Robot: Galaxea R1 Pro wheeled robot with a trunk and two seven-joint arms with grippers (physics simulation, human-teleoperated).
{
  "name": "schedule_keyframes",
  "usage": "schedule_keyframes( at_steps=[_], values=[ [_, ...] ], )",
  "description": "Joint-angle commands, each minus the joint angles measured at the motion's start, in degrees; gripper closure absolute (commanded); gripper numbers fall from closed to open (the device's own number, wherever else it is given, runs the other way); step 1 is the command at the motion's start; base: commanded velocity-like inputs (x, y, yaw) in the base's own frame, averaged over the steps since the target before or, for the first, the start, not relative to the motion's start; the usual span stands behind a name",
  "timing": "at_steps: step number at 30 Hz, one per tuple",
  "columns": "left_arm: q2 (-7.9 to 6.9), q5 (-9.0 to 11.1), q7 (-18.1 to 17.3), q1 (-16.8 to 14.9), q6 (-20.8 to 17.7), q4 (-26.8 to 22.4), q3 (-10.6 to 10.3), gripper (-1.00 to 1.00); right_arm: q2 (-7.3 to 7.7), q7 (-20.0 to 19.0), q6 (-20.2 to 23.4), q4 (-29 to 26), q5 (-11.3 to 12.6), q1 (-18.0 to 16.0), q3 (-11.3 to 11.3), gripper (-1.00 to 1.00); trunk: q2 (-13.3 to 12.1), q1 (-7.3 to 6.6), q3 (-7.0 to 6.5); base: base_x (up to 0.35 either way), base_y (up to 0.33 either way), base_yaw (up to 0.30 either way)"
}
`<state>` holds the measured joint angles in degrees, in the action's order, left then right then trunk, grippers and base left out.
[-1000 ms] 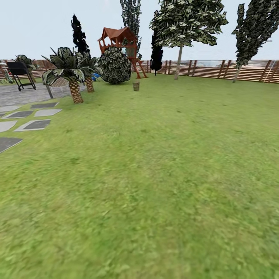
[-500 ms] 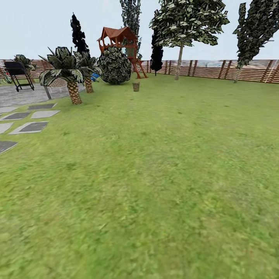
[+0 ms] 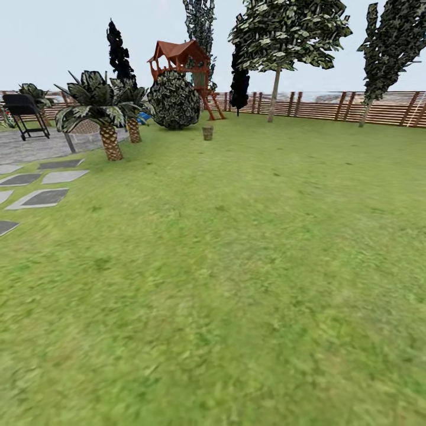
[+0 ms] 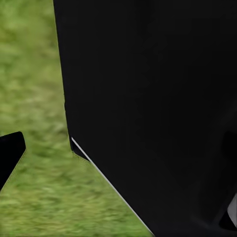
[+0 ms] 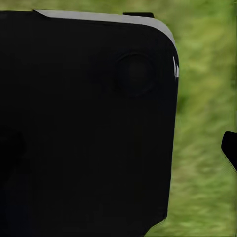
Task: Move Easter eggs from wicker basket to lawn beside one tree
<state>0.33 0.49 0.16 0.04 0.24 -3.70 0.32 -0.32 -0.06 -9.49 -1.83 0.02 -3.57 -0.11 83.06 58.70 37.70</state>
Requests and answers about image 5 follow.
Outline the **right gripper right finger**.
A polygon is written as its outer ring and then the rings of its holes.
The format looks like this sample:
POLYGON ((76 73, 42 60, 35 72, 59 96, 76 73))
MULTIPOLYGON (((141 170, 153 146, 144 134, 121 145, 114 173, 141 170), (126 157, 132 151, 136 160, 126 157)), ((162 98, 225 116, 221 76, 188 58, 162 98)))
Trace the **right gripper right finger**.
POLYGON ((237 133, 225 131, 221 149, 237 171, 237 133))

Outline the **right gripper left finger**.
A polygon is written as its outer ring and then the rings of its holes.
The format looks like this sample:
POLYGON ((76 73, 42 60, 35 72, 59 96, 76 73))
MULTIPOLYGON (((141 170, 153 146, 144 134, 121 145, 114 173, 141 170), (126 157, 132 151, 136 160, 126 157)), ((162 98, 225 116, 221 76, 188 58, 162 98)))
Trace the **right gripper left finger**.
POLYGON ((0 190, 26 150, 21 131, 0 137, 0 190))

